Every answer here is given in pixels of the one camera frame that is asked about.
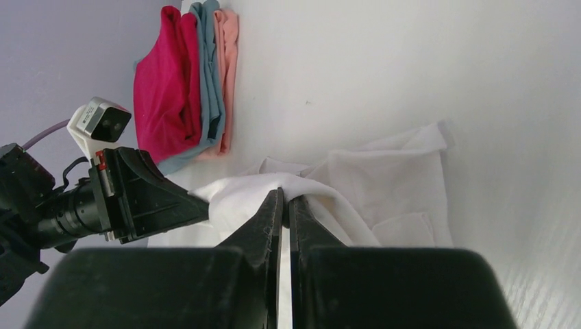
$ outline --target crumpled white fabric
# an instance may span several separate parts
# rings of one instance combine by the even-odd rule
[[[346,245],[451,247],[440,158],[446,148],[440,126],[432,124],[330,151],[312,166],[267,158],[238,177],[191,191],[210,202],[210,220],[150,237],[148,246],[214,247],[256,213],[269,191],[281,187],[286,201],[304,195],[317,220]],[[285,229],[279,328],[292,328],[289,245]]]

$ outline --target peach cloth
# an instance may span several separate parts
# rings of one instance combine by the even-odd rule
[[[234,84],[236,81],[236,60],[238,59],[238,15],[229,9],[214,12],[214,33],[217,47],[220,85],[226,109],[225,127],[219,144],[206,149],[196,160],[206,160],[230,153],[232,142],[232,120],[234,115]]]

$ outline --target blue cloth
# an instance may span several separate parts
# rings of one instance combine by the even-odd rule
[[[220,143],[224,133],[225,108],[214,39],[214,12],[219,9],[217,0],[196,2],[190,7],[198,22],[202,137],[198,146],[158,163],[164,175],[176,172],[205,149]]]

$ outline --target red cloth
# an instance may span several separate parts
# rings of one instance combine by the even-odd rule
[[[162,8],[160,35],[135,70],[135,126],[140,149],[159,163],[199,144],[201,104],[197,21]]]

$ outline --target folded cloth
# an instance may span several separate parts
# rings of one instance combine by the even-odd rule
[[[214,12],[214,32],[220,85],[226,109],[225,127],[222,140],[218,145],[206,149],[196,159],[217,158],[230,153],[232,144],[232,120],[234,117],[234,83],[236,81],[236,61],[238,59],[238,15],[231,10],[222,9]]]
[[[207,0],[203,4],[194,3],[190,13],[197,21],[197,37],[200,49],[200,87],[202,137],[199,145],[184,150],[157,163],[159,170],[167,175],[181,169],[185,164],[198,156],[205,149],[220,143],[225,125],[225,108],[220,84],[217,47],[214,41],[214,12],[220,9],[216,0]]]
[[[191,191],[210,202],[210,220],[152,236],[148,246],[218,245],[256,213],[269,191],[280,187],[287,201],[304,195],[315,218],[346,245],[451,247],[440,158],[446,148],[440,127],[432,124],[331,151],[313,166],[267,158],[241,176]],[[292,328],[286,229],[280,266],[279,327]]]
[[[136,65],[134,110],[139,148],[158,163],[199,144],[202,136],[196,19],[161,11],[160,35]]]

